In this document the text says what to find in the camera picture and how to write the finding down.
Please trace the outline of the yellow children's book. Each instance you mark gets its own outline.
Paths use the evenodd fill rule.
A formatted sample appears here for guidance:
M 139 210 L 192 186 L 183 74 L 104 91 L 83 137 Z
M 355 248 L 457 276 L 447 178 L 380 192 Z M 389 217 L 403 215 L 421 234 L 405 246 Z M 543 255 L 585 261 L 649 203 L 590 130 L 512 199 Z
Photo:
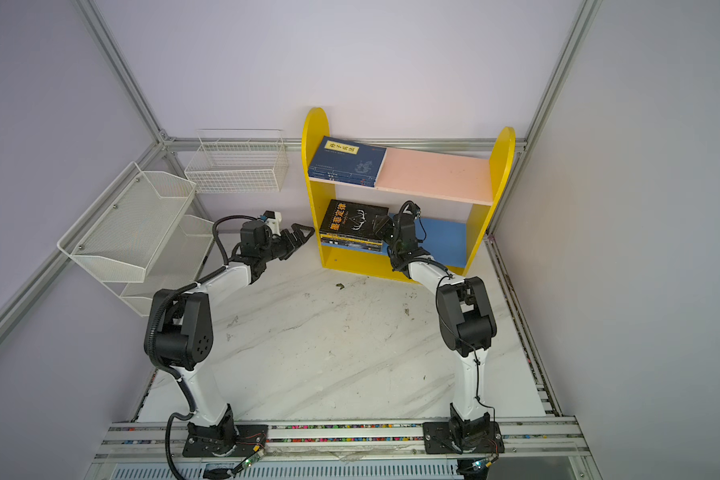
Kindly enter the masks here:
M 355 239 L 344 239 L 344 238 L 330 238 L 323 236 L 320 238 L 320 241 L 323 245 L 329 245 L 331 247 L 341 247 L 341 248 L 348 248 L 348 249 L 354 249 L 354 250 L 366 250 L 366 251 L 373 251 L 373 252 L 380 252 L 382 250 L 382 243 L 376 243 L 376 242 L 365 242 L 365 241 L 356 241 Z

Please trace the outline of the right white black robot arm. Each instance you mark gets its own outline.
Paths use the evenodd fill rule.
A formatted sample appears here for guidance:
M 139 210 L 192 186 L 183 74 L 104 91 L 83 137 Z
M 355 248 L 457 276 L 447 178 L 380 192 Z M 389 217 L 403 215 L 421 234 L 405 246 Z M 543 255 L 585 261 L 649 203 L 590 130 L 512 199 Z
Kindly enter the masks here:
M 424 249 L 416 234 L 419 222 L 418 205 L 407 201 L 397 214 L 376 217 L 373 232 L 386 245 L 392 270 L 433 295 L 441 338 L 457 359 L 448 441 L 441 446 L 457 453 L 498 454 L 503 443 L 495 409 L 481 398 L 488 349 L 498 332 L 485 283 L 452 272 Z

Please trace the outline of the navy blue book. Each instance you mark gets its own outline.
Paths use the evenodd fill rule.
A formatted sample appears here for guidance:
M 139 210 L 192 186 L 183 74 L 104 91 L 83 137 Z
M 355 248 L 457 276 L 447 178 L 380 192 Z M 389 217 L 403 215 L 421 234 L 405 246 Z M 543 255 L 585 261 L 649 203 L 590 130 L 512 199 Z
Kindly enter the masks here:
M 325 136 L 308 167 L 310 178 L 373 188 L 387 149 Z

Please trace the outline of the black antler cover book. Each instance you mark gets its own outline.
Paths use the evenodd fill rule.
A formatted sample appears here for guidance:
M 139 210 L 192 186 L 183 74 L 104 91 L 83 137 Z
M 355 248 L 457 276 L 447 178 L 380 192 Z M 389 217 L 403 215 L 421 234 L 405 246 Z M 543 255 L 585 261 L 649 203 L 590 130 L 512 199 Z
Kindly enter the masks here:
M 379 243 L 373 223 L 385 217 L 389 208 L 333 199 L 329 202 L 319 232 L 322 236 Z

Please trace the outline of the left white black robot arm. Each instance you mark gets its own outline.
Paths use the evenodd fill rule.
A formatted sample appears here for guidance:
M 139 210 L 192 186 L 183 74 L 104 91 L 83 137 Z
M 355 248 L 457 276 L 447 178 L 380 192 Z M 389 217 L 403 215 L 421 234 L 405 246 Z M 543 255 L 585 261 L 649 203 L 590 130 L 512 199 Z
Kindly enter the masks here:
M 151 302 L 144 351 L 152 365 L 170 376 L 188 411 L 169 416 L 187 423 L 186 445 L 222 456 L 236 448 L 240 433 L 232 408 L 222 398 L 214 374 L 204 366 L 214 344 L 213 309 L 255 283 L 273 260 L 285 261 L 305 245 L 315 229 L 298 223 L 281 228 L 278 214 L 230 215 L 213 223 L 222 264 L 174 289 L 158 290 Z

